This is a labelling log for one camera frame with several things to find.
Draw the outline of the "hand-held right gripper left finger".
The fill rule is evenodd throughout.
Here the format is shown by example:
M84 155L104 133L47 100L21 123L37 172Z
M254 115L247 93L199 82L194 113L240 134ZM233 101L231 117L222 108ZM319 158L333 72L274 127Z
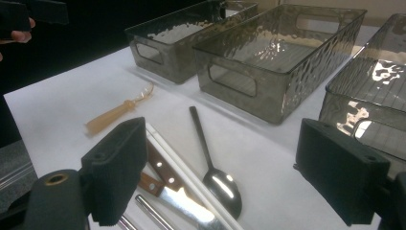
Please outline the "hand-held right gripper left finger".
M118 124L81 158L81 171L92 185L92 218L99 226L119 221L147 156L146 121L140 117Z

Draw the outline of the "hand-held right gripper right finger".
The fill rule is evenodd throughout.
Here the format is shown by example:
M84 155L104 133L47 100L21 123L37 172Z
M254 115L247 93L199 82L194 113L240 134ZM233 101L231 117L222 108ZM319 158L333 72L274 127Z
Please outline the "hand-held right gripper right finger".
M333 126L302 119L295 167L351 226L372 222L371 194L385 182L390 162Z

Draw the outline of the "metal chopstick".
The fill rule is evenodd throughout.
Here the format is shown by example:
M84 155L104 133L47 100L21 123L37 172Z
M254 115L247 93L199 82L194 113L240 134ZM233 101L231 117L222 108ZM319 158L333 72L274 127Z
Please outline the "metal chopstick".
M175 228L142 195L136 195L135 200L162 230L175 230Z
M120 217L118 224L122 230L138 230L126 217Z

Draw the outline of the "wooden spoon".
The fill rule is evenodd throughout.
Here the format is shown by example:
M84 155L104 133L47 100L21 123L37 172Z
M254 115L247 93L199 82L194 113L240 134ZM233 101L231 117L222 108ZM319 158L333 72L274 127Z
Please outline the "wooden spoon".
M103 114L86 123L85 127L87 129L87 132L91 136L100 133L116 120L118 120L120 117L124 116L125 113L134 110L139 103L150 98L153 90L154 84L150 82L134 99L125 100L118 106L104 112Z

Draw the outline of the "white chopstick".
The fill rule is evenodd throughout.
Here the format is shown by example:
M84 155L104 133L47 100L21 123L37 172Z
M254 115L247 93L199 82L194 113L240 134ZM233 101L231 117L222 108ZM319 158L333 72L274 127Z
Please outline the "white chopstick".
M166 139L152 125L146 124L146 128L147 128L147 131L149 130L149 131L152 131L153 133L158 134L167 143ZM209 202L214 206L214 208L217 210L217 212L221 216L223 216L232 225L232 230L243 230L243 228L239 225L239 223L229 214L229 212L223 207L223 205L211 194L211 192L206 188L206 186L202 183L202 181L192 172L190 167L183 161L183 159L177 154L177 152L171 147L171 145L168 143L167 143L167 145L171 148L171 150L169 151L171 158L177 162L177 164L182 169L182 171L189 177L190 181L192 181L199 188L199 190L209 200ZM181 217L183 217L184 219L187 219L186 217L184 217L182 214L180 214L176 210L174 210L174 211L177 214L179 214ZM197 230L199 230L195 223L193 223L189 219L188 219L188 221L193 227L195 227Z
M189 177L182 171L182 169L179 167L177 162L171 158L171 156L169 154L169 151L171 150L171 148L167 145L167 143L158 134L153 133L152 131L149 131L149 130L147 131L147 141L150 141L152 143L152 145L158 149L160 154L169 162L171 167L183 179L186 195L189 198L193 199L198 204L202 205L203 207L205 207L206 209L211 211L225 226L226 230L232 230L232 225L223 216L221 216L217 212L217 210L209 202L209 200L202 194L202 192L199 190L199 188L192 181L190 181Z

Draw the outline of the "wooden-handled fork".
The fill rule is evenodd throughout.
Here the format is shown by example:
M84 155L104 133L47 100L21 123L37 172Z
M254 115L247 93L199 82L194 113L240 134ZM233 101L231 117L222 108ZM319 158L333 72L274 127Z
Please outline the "wooden-handled fork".
M176 176L170 175L168 178L156 180L142 172L138 186L194 221L199 230L226 230L211 211L186 195L183 183Z

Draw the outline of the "grey transparent plastic bin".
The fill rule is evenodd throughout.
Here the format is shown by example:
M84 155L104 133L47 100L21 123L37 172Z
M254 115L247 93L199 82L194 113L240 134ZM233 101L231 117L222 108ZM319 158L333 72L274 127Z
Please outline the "grey transparent plastic bin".
M349 57L367 12L283 4L193 46L200 89L279 124Z
M195 44L257 13L255 2L206 0L124 32L138 67L180 84L196 73Z
M319 115L406 172L406 13L392 15L326 86Z

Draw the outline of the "metal spoon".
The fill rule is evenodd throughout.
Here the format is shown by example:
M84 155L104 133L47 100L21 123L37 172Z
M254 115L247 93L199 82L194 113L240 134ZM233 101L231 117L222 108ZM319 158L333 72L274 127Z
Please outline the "metal spoon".
M229 214L234 219L238 219L242 212L242 198L237 184L228 173L214 166L197 108L191 106L189 111L208 166L203 183Z

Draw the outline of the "aluminium floor rail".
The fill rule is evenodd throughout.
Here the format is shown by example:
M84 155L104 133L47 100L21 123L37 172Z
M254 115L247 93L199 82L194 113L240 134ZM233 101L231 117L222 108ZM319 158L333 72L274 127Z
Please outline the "aluminium floor rail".
M34 174L34 166L31 163L26 163L17 169L6 173L4 176L0 177L0 191L5 190L12 184L32 174Z

